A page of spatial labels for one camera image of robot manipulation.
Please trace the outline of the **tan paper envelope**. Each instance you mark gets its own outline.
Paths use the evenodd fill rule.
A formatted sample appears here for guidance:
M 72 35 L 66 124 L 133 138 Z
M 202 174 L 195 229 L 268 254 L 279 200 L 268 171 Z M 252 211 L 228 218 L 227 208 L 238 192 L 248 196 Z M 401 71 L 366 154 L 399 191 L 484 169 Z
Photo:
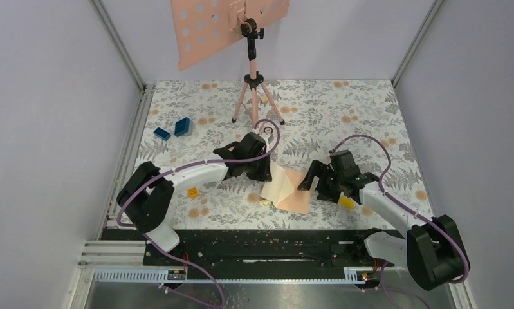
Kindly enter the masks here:
M 308 214 L 315 186 L 312 184 L 308 191 L 298 190 L 306 174 L 283 168 L 274 162 L 270 164 L 270 171 L 272 181 L 264 183 L 260 197 L 270 201 L 278 209 Z

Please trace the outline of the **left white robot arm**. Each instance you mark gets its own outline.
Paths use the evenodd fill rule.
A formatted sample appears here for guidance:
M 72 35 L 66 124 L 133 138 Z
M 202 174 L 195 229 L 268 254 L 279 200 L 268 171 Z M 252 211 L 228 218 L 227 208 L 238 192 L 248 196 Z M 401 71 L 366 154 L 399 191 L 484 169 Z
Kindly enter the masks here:
M 135 229 L 159 248 L 159 257 L 174 265 L 183 258 L 184 249 L 166 220 L 173 198 L 193 187 L 242 174 L 258 182 L 272 179 L 267 143 L 253 132 L 239 142 L 214 149 L 208 158 L 167 172 L 161 172 L 150 161 L 140 164 L 118 193 L 116 202 Z

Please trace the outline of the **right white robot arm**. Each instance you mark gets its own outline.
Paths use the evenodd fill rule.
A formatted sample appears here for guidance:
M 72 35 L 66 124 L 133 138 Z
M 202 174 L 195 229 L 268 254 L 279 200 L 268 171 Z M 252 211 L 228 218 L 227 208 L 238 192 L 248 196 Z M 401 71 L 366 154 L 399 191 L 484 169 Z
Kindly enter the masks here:
M 470 262 L 451 217 L 427 218 L 406 206 L 400 198 L 385 191 L 378 176 L 362 173 L 348 150 L 331 153 L 329 157 L 328 164 L 312 161 L 298 189 L 308 191 L 317 182 L 319 200 L 350 198 L 380 215 L 400 234 L 392 236 L 376 228 L 365 231 L 353 247 L 356 262 L 391 262 L 408 270 L 427 291 L 468 275 Z

